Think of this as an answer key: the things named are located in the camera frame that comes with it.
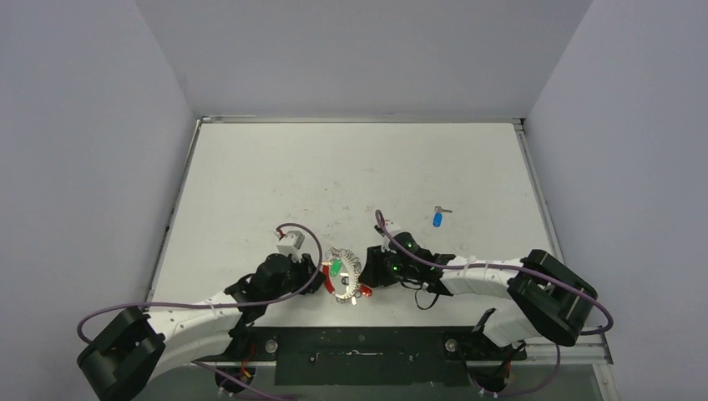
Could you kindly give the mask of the metal keyring with red handle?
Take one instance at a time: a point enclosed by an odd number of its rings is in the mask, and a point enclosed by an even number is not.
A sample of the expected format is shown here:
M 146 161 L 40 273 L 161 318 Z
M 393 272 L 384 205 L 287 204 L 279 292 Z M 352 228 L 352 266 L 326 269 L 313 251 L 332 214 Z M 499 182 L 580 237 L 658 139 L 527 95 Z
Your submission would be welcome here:
M 337 303 L 356 305 L 361 297 L 372 296 L 372 289 L 360 281 L 363 265 L 353 251 L 331 247 L 322 271 L 326 276 L 325 288 Z

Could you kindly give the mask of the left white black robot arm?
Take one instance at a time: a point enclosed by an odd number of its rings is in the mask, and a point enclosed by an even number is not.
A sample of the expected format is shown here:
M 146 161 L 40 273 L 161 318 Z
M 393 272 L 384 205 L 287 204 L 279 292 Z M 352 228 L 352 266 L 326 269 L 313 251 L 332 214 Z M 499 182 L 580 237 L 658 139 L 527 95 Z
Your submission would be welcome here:
M 78 368 L 99 399 L 131 400 L 151 380 L 194 360 L 242 358 L 247 328 L 269 305 L 317 292 L 325 279 L 307 253 L 270 254 L 255 272 L 201 302 L 122 308 L 78 355 Z

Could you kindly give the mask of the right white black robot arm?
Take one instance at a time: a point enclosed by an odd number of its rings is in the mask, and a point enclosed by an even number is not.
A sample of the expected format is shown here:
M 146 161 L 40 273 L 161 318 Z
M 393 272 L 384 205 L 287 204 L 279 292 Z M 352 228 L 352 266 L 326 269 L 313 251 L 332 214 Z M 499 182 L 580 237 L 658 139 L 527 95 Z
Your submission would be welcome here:
M 508 261 L 481 261 L 421 247 L 407 232 L 367 250 L 359 276 L 367 287 L 411 284 L 437 297 L 475 295 L 514 303 L 493 312 L 472 335 L 474 352 L 493 358 L 505 346 L 543 337 L 572 347 L 598 298 L 596 290 L 552 254 L 533 249 Z

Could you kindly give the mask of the key with green tag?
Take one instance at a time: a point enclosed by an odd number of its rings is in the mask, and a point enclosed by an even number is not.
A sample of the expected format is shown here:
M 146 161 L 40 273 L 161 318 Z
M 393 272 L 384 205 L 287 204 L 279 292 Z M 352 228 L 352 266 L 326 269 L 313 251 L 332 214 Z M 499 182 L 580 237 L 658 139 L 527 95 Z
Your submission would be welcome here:
M 329 265 L 329 276 L 330 277 L 337 277 L 340 274 L 342 268 L 342 262 L 341 260 L 333 260 L 330 262 Z

